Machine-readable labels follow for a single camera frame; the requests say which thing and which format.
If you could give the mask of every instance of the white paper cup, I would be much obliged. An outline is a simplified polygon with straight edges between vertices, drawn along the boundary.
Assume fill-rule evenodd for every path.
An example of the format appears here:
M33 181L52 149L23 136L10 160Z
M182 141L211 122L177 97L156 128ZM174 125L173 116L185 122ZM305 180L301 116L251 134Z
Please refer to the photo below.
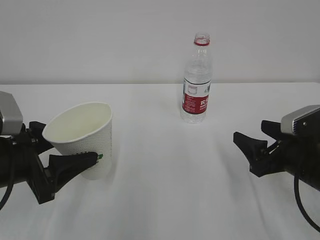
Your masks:
M82 173L96 180L112 165L112 110L103 102L82 103L60 113L44 128L43 137L62 155L98 153L98 163Z

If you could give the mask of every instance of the red bottle label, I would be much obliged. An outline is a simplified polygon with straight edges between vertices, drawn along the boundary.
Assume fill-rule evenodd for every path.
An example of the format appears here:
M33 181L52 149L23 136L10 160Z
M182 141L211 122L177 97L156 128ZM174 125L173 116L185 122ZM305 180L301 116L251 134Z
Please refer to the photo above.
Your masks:
M210 83L193 84L184 79L182 108L190 114L202 114L207 110Z

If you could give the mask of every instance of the plastic water bottle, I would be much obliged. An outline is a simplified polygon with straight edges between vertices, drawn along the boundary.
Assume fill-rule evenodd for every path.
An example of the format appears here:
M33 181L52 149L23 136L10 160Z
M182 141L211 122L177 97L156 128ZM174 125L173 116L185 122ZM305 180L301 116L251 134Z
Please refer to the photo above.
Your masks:
M190 124L201 123L207 113L210 84L213 74L209 49L210 36L198 32L194 38L192 56L184 69L181 117Z

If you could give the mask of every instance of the white table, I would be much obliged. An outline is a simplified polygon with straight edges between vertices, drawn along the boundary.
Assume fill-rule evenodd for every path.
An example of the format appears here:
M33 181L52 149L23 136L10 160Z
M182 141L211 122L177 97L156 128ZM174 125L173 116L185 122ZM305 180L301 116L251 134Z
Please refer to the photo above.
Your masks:
M271 140L261 120L320 103L317 83L213 84L205 121L184 123L176 84L2 85L24 122L47 123L89 101L114 112L113 168L104 179L77 176L38 205L26 183L0 211L2 240L315 240L286 173L258 178L233 132ZM46 166L48 154L41 156ZM320 224L320 193L300 184Z

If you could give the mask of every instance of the cup rim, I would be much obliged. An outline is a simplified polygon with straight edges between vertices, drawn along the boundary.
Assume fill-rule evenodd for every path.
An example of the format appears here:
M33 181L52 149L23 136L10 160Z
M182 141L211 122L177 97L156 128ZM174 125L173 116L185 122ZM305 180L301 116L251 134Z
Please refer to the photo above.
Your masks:
M111 111L111 114L110 114L110 118L109 120L103 124L101 127L97 128L96 130L92 131L92 132L89 132L87 133L86 135L83 135L81 137L78 137L78 138L75 138L75 139L71 139L71 140L68 140L68 141L52 141L52 140L49 140L47 137L46 137L46 130L48 128L48 126L54 121L56 120L58 117L60 117L62 114L65 114L66 112L70 111L71 109L74 109L74 108L77 108L79 106L82 106L82 105L88 105L88 104L103 104L103 105L106 105L110 108L110 111ZM86 137L89 137L97 132L99 132L101 129L103 129L105 126L107 126L111 120L112 120L112 117L113 117L113 111L112 111L112 108L111 106L108 104L108 103L105 103L105 102L101 102L101 101L89 101L89 102L84 102L84 103L80 103L78 105L75 105L75 106L72 106L72 107L69 107L68 109L64 110L63 112L59 113L58 115L56 115L55 117L53 117L44 127L43 131L42 131L42 136L45 140L47 140L49 143L54 143L54 144L70 144L70 143L74 143L74 142L77 142L79 140L82 140Z

